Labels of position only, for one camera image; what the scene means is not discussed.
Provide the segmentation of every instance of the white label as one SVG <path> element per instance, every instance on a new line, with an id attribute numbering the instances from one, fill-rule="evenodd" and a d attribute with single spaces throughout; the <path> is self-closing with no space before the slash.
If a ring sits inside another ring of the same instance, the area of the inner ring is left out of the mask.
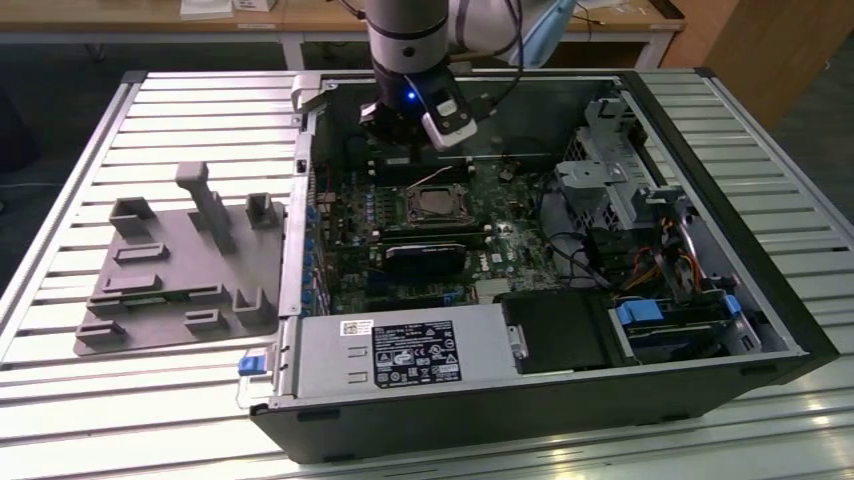
<path id="1" fill-rule="evenodd" d="M 649 30 L 679 30 L 680 27 L 677 23 L 656 23 L 649 25 Z"/>
<path id="2" fill-rule="evenodd" d="M 341 337 L 351 335 L 369 335 L 373 320 L 344 320 L 341 322 Z"/>
<path id="3" fill-rule="evenodd" d="M 238 23 L 237 28 L 245 28 L 248 30 L 272 30 L 276 25 L 272 23 Z"/>
<path id="4" fill-rule="evenodd" d="M 385 165 L 408 165 L 409 159 L 405 157 L 385 159 Z"/>

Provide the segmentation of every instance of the blue latch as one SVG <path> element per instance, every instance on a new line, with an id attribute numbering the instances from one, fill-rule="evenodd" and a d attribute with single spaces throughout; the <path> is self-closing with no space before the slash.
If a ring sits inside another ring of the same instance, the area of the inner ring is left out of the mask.
<path id="1" fill-rule="evenodd" d="M 616 308 L 619 323 L 657 322 L 664 319 L 655 300 L 628 300 Z"/>
<path id="2" fill-rule="evenodd" d="M 241 377 L 262 375 L 266 373 L 266 352 L 258 355 L 248 355 L 237 363 L 237 373 Z"/>
<path id="3" fill-rule="evenodd" d="M 727 295 L 723 298 L 723 303 L 726 305 L 726 309 L 730 311 L 730 315 L 735 317 L 739 313 L 742 313 L 742 304 L 738 303 L 738 298 L 735 298 L 735 295 Z"/>

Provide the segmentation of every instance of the barcode sticker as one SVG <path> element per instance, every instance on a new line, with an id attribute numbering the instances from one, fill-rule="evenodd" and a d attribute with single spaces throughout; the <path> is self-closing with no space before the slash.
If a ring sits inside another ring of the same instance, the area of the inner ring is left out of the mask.
<path id="1" fill-rule="evenodd" d="M 369 335 L 373 320 L 344 320 L 341 322 L 341 337 L 351 335 Z"/>

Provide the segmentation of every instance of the motherboard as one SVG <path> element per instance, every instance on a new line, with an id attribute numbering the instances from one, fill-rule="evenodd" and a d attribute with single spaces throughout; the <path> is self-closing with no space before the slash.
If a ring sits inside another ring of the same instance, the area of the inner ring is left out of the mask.
<path id="1" fill-rule="evenodd" d="M 317 199 L 332 312 L 492 303 L 557 286 L 535 214 L 541 179 L 504 157 L 391 159 L 348 172 Z"/>

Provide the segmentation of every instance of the table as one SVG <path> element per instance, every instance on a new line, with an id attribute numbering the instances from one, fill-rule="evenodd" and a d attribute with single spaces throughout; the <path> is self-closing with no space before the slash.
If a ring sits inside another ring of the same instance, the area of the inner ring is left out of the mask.
<path id="1" fill-rule="evenodd" d="M 288 68 L 303 70 L 304 42 L 367 42 L 365 27 L 337 2 L 278 0 L 272 12 L 234 12 L 233 18 L 184 22 L 180 0 L 4 0 L 0 43 L 228 43 L 273 42 L 282 46 Z M 572 19 L 564 42 L 644 44 L 636 66 L 653 68 L 681 20 L 665 19 L 648 0 L 589 11 Z"/>
<path id="2" fill-rule="evenodd" d="M 0 43 L 281 43 L 285 2 L 269 13 L 181 21 L 180 0 L 4 0 Z"/>
<path id="3" fill-rule="evenodd" d="M 361 4 L 361 0 L 352 2 L 356 7 Z M 589 19 L 603 25 L 591 25 L 588 31 L 587 22 L 572 18 L 560 41 L 643 43 L 635 68 L 657 67 L 672 36 L 684 27 L 684 21 L 664 18 L 648 0 L 628 0 L 620 7 L 589 10 Z M 349 15 L 337 2 L 286 0 L 282 21 L 285 33 L 281 41 L 288 68 L 292 70 L 305 68 L 301 53 L 304 42 L 367 42 L 368 39 L 364 23 Z"/>
<path id="4" fill-rule="evenodd" d="M 293 72 L 149 73 L 118 86 L 57 203 L 0 298 L 2 478 L 815 478 L 854 465 L 851 226 L 716 79 L 641 72 L 644 83 L 843 356 L 701 418 L 296 465 L 250 424 L 236 362 L 269 338 L 77 358 L 118 196 L 188 208 L 177 162 L 209 162 L 229 204 L 286 203 L 299 126 Z M 649 147 L 672 181 L 660 152 Z M 249 393 L 262 382 L 248 385 Z"/>

